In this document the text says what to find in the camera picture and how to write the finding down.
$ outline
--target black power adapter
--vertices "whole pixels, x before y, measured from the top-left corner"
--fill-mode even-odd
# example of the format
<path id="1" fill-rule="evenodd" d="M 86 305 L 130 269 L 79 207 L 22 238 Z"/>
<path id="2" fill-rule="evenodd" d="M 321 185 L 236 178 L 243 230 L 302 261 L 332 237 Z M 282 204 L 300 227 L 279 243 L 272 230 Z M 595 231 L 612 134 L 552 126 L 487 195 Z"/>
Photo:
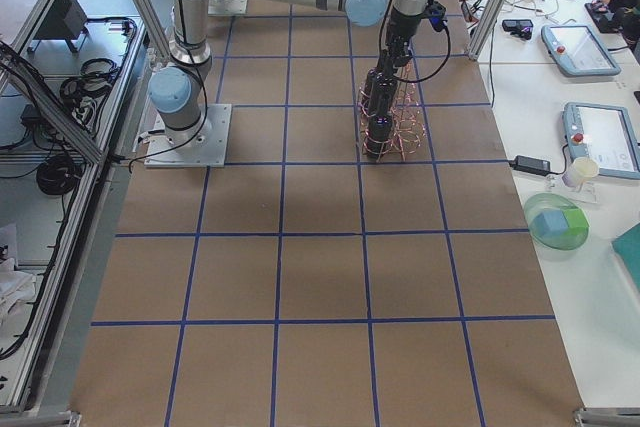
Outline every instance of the black power adapter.
<path id="1" fill-rule="evenodd" d="M 551 164 L 548 160 L 516 155 L 515 159 L 509 161 L 509 165 L 513 170 L 527 172 L 528 174 L 541 175 L 543 177 L 551 174 Z"/>

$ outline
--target green cloth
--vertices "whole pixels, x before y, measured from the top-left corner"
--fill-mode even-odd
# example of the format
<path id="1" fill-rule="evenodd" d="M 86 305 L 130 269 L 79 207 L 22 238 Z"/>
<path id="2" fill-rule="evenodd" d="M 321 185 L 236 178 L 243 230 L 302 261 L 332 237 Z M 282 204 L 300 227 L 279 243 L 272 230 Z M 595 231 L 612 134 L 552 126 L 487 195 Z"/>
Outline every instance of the green cloth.
<path id="1" fill-rule="evenodd" d="M 640 224 L 614 240 L 613 250 L 622 257 L 636 287 L 640 289 Z"/>

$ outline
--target metal base plate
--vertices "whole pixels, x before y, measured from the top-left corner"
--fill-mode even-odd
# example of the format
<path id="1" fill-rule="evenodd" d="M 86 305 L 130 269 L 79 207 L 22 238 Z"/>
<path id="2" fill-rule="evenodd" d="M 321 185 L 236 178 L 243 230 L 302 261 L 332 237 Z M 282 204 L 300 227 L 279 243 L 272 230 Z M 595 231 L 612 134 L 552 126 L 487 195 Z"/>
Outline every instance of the metal base plate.
<path id="1" fill-rule="evenodd" d="M 160 154 L 157 152 L 173 146 L 164 135 L 153 137 L 147 151 L 147 155 L 152 157 L 145 159 L 145 165 L 147 167 L 224 167 L 231 110 L 231 104 L 209 105 L 207 118 L 211 122 L 211 131 L 206 135 L 204 142 L 192 141 L 184 147 Z M 163 128 L 164 123 L 158 116 L 154 129 Z"/>
<path id="2" fill-rule="evenodd" d="M 209 0 L 209 15 L 213 17 L 229 17 L 246 15 L 247 0 Z"/>

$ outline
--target paper cup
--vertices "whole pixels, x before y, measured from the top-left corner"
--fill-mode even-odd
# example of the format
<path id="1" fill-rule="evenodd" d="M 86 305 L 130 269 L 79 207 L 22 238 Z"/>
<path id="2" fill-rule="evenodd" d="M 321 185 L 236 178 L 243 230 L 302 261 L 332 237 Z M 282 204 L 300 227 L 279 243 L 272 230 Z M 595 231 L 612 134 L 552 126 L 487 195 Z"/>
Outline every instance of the paper cup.
<path id="1" fill-rule="evenodd" d="M 600 172 L 600 168 L 595 160 L 589 157 L 578 157 L 569 166 L 562 176 L 562 181 L 567 187 L 580 187 L 587 180 L 593 179 Z"/>

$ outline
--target tablet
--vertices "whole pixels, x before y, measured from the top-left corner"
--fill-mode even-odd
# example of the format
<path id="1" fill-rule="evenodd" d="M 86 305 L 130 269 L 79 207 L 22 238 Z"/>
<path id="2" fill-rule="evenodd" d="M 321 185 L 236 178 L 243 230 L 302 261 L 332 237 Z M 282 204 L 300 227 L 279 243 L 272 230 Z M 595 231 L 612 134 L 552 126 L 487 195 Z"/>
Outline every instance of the tablet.
<path id="1" fill-rule="evenodd" d="M 562 73 L 569 77 L 620 73 L 620 66 L 590 25 L 545 25 L 541 37 Z"/>
<path id="2" fill-rule="evenodd" d="M 589 157 L 600 175 L 640 179 L 640 149 L 627 109 L 571 102 L 565 105 L 563 123 L 572 160 Z"/>

